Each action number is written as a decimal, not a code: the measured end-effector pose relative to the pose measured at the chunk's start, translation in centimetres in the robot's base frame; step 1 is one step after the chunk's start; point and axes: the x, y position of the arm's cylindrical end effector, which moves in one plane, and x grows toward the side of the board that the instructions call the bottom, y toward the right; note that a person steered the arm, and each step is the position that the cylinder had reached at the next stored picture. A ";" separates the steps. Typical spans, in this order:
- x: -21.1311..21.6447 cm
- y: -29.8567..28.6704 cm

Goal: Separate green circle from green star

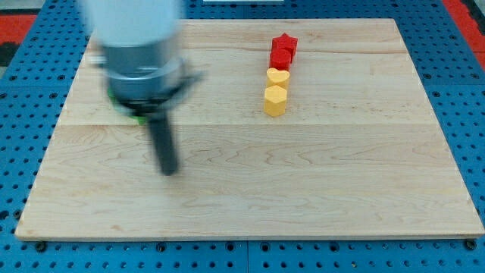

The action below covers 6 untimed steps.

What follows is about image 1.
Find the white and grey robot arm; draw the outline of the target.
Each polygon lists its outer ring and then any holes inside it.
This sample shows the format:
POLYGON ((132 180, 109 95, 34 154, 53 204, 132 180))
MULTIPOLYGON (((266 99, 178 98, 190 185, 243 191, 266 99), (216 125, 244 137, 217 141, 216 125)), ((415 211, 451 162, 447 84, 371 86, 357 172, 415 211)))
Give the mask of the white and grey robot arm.
POLYGON ((178 170, 168 112, 202 78, 181 54, 180 1, 84 0, 80 9, 102 50, 108 90, 143 117, 162 174, 178 170))

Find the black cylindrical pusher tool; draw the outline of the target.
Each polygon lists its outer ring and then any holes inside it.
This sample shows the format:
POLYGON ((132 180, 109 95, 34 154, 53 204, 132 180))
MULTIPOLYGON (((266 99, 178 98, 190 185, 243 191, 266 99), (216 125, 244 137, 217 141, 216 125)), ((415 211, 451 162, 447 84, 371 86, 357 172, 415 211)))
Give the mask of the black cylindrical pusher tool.
POLYGON ((148 128, 160 171, 171 176, 178 171, 178 159, 170 119, 165 111, 148 116, 148 128))

